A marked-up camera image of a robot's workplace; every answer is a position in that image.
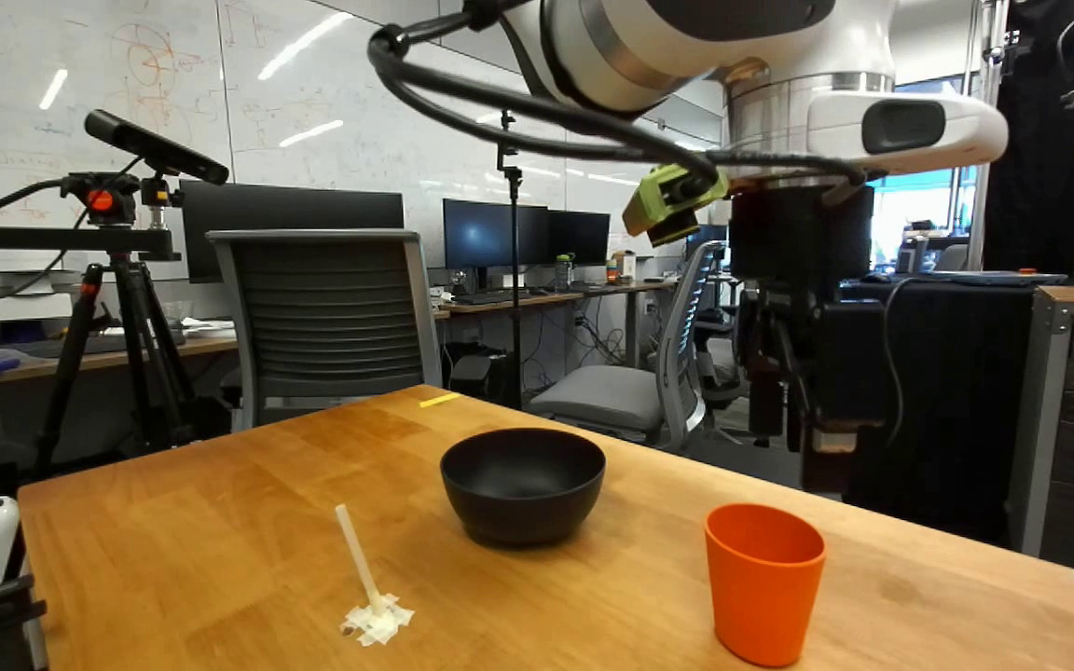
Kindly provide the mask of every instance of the wooden table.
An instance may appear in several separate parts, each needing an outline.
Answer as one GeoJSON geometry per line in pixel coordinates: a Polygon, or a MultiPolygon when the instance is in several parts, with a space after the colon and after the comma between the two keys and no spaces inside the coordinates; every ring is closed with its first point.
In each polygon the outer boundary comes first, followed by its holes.
{"type": "Polygon", "coordinates": [[[800,666],[1074,666],[1074,571],[599,441],[609,479],[558,546],[466,540],[436,463],[548,425],[436,387],[22,487],[51,671],[171,666],[743,666],[713,638],[700,518],[788,505],[829,536],[800,666]],[[333,523],[349,502],[381,587],[419,612],[389,648],[333,523]]]}

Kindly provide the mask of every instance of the wall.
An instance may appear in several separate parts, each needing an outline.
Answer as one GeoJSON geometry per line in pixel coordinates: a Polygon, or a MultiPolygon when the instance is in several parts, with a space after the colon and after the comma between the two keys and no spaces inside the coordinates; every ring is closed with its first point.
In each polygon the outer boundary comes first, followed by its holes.
{"type": "Polygon", "coordinates": [[[893,82],[975,65],[973,11],[980,0],[902,0],[890,21],[893,82]]]}
{"type": "MultiPolygon", "coordinates": [[[[425,265],[438,268],[438,197],[506,197],[506,183],[494,175],[494,144],[455,133],[399,103],[366,60],[366,41],[375,27],[356,16],[323,21],[333,16],[337,11],[305,0],[0,0],[0,197],[68,170],[118,170],[126,152],[82,130],[89,108],[109,108],[227,165],[235,183],[399,188],[406,227],[425,239],[425,265]],[[329,27],[329,34],[267,73],[276,51],[318,27],[329,27]],[[68,70],[68,79],[47,108],[42,108],[57,70],[68,70]]],[[[412,54],[438,70],[522,88],[519,73],[501,62],[434,43],[412,54]]],[[[716,99],[713,85],[696,85],[652,111],[652,125],[716,140],[718,116],[704,108],[716,99]]],[[[563,137],[563,130],[537,121],[522,130],[563,137]]],[[[527,170],[522,201],[610,212],[610,247],[630,247],[652,258],[652,265],[676,265],[682,258],[682,247],[652,248],[644,239],[627,239],[617,223],[644,165],[550,155],[519,155],[519,165],[527,170]]],[[[76,217],[76,197],[33,193],[0,210],[0,227],[69,227],[76,217]]],[[[177,247],[177,212],[163,210],[163,223],[177,247]]],[[[99,259],[99,254],[68,254],[57,278],[76,283],[93,258],[99,259]]],[[[47,248],[0,248],[0,288],[16,283],[3,278],[3,272],[46,268],[47,259],[47,248]]],[[[182,283],[182,259],[148,268],[160,278],[169,318],[227,311],[216,288],[182,283]]],[[[573,328],[573,311],[567,310],[527,318],[522,351],[530,357],[530,384],[548,384],[576,362],[609,357],[609,345],[617,351],[617,305],[624,297],[604,297],[583,310],[604,345],[585,328],[573,328]],[[548,351],[558,351],[550,344],[563,339],[570,339],[573,352],[550,357],[548,351]]],[[[656,339],[656,310],[656,300],[640,305],[647,318],[644,344],[656,339]]],[[[448,339],[509,344],[506,319],[448,324],[448,339]]],[[[42,412],[38,395],[38,387],[0,387],[6,427],[0,459],[27,459],[42,412]]],[[[126,403],[89,403],[69,417],[117,425],[126,421],[126,403]]]]}

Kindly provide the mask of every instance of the orange cup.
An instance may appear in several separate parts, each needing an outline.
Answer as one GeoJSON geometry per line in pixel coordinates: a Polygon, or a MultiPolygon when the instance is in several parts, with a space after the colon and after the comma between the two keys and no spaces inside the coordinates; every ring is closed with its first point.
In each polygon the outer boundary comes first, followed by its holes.
{"type": "Polygon", "coordinates": [[[759,666],[795,664],[823,557],[823,536],[788,512],[716,505],[707,514],[707,571],[723,648],[759,666]]]}

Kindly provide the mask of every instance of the bowl rim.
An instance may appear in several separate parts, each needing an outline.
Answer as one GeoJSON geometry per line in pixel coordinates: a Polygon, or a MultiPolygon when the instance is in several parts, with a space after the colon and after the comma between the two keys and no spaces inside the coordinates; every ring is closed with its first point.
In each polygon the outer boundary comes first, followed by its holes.
{"type": "Polygon", "coordinates": [[[475,433],[457,443],[450,443],[443,454],[438,454],[438,479],[448,487],[455,487],[457,494],[475,494],[475,498],[501,498],[501,502],[537,502],[537,498],[563,498],[563,494],[573,494],[583,487],[599,487],[609,474],[609,452],[576,433],[563,433],[563,427],[488,427],[488,433],[475,433]],[[570,452],[585,452],[596,459],[591,474],[573,479],[570,487],[558,487],[558,493],[534,493],[534,494],[488,494],[488,493],[478,493],[468,487],[462,477],[450,477],[450,459],[468,452],[468,446],[491,446],[491,443],[475,443],[475,441],[488,441],[488,434],[506,434],[506,433],[548,433],[548,434],[570,434],[570,443],[558,443],[558,446],[570,446],[570,452]]]}

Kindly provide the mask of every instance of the ceiling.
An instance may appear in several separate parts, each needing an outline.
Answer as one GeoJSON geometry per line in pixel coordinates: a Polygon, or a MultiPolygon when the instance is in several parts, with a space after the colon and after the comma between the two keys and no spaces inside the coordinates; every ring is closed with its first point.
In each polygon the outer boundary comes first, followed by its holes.
{"type": "MultiPolygon", "coordinates": [[[[312,2],[349,11],[369,21],[422,21],[422,18],[450,16],[462,7],[462,0],[312,0],[312,2]]],[[[900,0],[890,34],[933,31],[947,21],[967,27],[975,2],[980,0],[900,0]]],[[[462,34],[443,36],[443,43],[475,60],[513,70],[513,54],[501,27],[483,34],[462,31],[462,34]]]]}

